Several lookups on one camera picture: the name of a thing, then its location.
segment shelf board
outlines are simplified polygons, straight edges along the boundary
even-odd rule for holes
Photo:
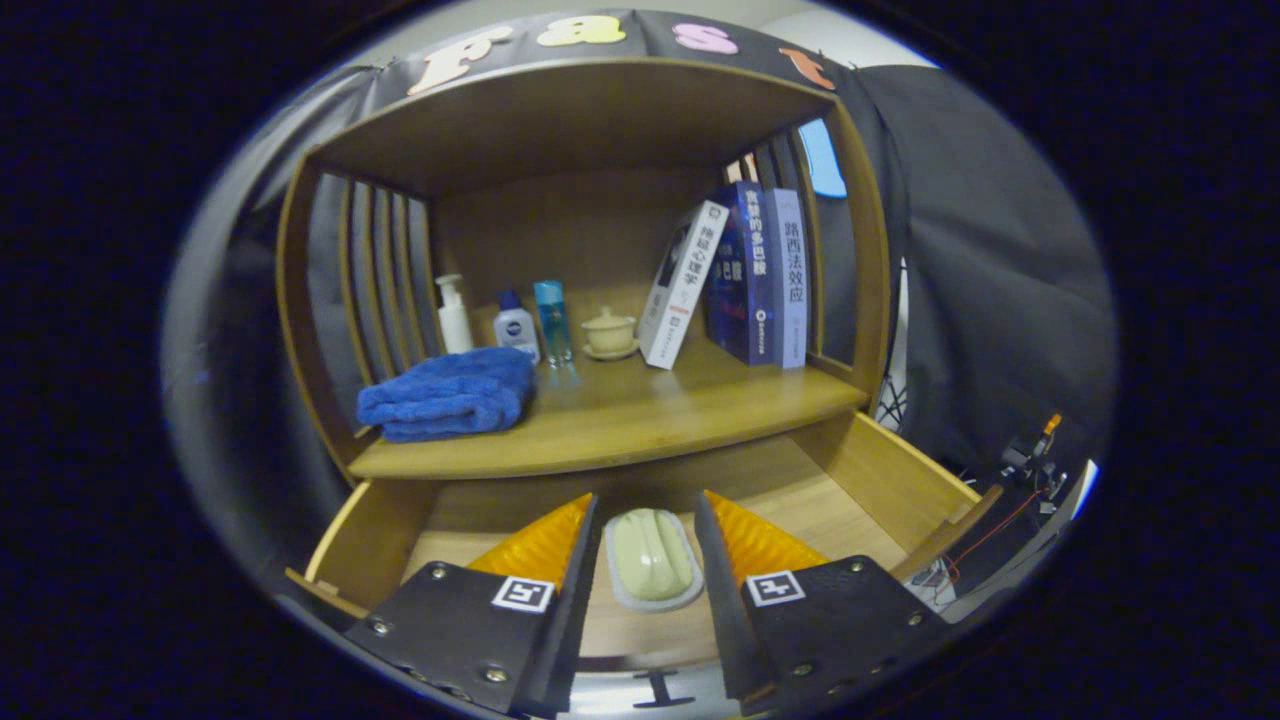
[[[434,197],[607,168],[718,168],[833,104],[795,82],[690,60],[535,63],[406,99],[311,158]]]
[[[867,393],[814,368],[749,368],[686,338],[675,369],[639,354],[538,372],[538,395],[509,430],[431,442],[378,439],[348,466],[357,478],[540,475],[672,457],[790,430],[864,407]]]

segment perfume bottle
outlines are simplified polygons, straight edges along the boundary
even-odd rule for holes
[[[543,345],[552,368],[572,365],[573,348],[568,341],[568,318],[564,316],[564,286],[557,281],[534,283],[538,316],[543,322]]]

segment blue towel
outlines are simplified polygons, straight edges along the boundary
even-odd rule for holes
[[[534,365],[513,347],[480,347],[433,357],[360,391],[356,416],[381,425],[388,442],[417,442],[504,430],[534,386]]]

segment soap dish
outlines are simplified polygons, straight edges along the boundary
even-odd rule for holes
[[[640,350],[639,340],[632,340],[630,347],[614,352],[596,352],[596,350],[591,347],[591,343],[582,346],[582,352],[595,360],[622,360],[623,357],[630,357],[636,350]]]
[[[631,512],[625,512],[622,515],[611,519],[604,525],[604,547],[605,547],[607,562],[609,565],[609,580],[613,585],[613,597],[618,600],[620,605],[622,605],[627,610],[634,610],[636,612],[667,612],[668,610],[678,610],[681,607],[685,607],[686,605],[696,600],[698,596],[701,594],[703,592],[703,570],[701,568],[698,566],[698,559],[694,556],[692,546],[689,544],[689,536],[685,533],[684,523],[681,523],[680,519],[676,518],[676,515],[668,512],[667,510],[654,510],[653,519],[650,521],[655,521],[655,525],[657,524],[667,525],[669,530],[667,536],[668,541],[672,537],[675,537],[675,539],[678,539],[678,543],[669,543],[669,544],[678,544],[678,552],[682,553],[684,560],[687,561],[689,564],[691,575],[689,587],[685,588],[678,594],[663,600],[645,600],[641,597],[636,597],[627,591],[626,583],[622,579],[623,570],[620,569],[618,566],[618,556],[617,556],[617,552],[620,551],[618,536],[626,532],[626,530],[620,532],[622,523],[632,521],[627,520],[627,516],[635,512],[643,512],[643,510],[641,511],[632,510]],[[649,538],[649,541],[655,539],[652,533],[644,533],[644,537]],[[637,552],[637,548],[634,547],[626,548],[623,550],[623,552]],[[639,552],[644,552],[644,548],[639,548]]]

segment green soap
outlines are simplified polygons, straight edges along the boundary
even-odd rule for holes
[[[623,515],[613,529],[613,565],[636,600],[671,600],[694,583],[681,528],[648,507]]]

